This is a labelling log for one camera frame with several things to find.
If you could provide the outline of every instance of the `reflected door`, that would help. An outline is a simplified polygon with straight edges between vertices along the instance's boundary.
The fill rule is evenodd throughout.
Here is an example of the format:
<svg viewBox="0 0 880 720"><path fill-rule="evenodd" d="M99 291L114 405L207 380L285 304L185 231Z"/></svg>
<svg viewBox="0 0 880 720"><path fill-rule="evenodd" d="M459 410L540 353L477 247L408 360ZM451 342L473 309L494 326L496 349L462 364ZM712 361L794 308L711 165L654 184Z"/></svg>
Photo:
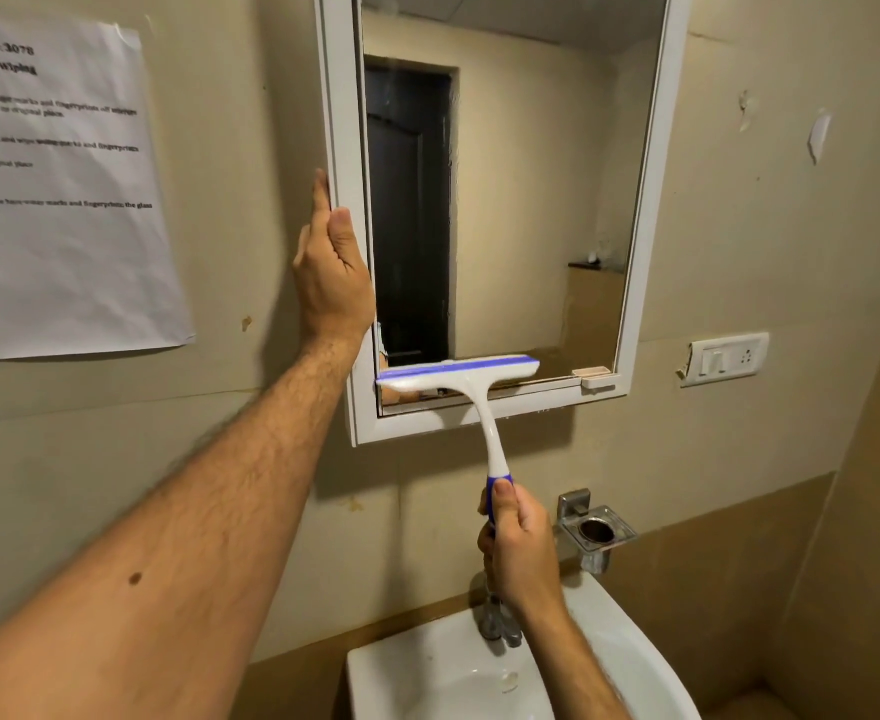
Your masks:
<svg viewBox="0 0 880 720"><path fill-rule="evenodd" d="M391 367L449 358L448 75L366 66L376 312Z"/></svg>

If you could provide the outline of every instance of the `switch board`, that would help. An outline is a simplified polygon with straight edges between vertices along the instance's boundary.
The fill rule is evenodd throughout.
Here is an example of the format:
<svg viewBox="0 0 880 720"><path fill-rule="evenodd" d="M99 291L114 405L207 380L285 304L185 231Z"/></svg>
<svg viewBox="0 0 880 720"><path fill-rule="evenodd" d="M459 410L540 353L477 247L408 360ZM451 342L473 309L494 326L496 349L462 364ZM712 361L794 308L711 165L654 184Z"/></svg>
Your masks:
<svg viewBox="0 0 880 720"><path fill-rule="evenodd" d="M689 362L681 386L754 375L763 366L769 345L768 333L695 340L689 345Z"/></svg>

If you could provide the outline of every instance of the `blue grip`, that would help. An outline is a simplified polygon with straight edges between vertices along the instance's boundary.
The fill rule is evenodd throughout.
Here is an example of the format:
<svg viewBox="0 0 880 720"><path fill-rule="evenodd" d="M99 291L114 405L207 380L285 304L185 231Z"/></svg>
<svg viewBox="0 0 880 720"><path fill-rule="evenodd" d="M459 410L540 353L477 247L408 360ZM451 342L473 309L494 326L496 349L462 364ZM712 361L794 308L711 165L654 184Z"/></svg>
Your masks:
<svg viewBox="0 0 880 720"><path fill-rule="evenodd" d="M490 525L496 524L494 520L494 483L497 480L509 480L510 484L513 483L513 478L510 475L487 478L487 518L490 519Z"/></svg>

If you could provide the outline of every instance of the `stainless steel holder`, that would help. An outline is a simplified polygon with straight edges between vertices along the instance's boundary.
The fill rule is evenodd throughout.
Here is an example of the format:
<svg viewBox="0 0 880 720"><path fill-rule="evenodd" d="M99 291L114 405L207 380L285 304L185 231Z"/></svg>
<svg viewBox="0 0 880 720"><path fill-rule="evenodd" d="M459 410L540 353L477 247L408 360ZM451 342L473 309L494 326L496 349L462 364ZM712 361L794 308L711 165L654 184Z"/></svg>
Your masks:
<svg viewBox="0 0 880 720"><path fill-rule="evenodd" d="M610 565L610 551L637 537L637 532L608 506L590 508L585 487L557 500L557 525L580 553L580 568L600 574Z"/></svg>

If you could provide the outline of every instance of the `white sink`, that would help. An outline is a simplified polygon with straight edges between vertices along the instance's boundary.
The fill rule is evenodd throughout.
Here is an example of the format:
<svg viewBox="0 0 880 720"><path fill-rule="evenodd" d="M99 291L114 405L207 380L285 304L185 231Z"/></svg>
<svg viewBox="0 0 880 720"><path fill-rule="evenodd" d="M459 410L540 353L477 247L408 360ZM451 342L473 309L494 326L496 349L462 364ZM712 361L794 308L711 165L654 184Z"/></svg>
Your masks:
<svg viewBox="0 0 880 720"><path fill-rule="evenodd" d="M568 580L564 593L634 720L699 720L669 664L590 574ZM354 649L347 669L355 720L553 717L526 643L484 641L472 611Z"/></svg>

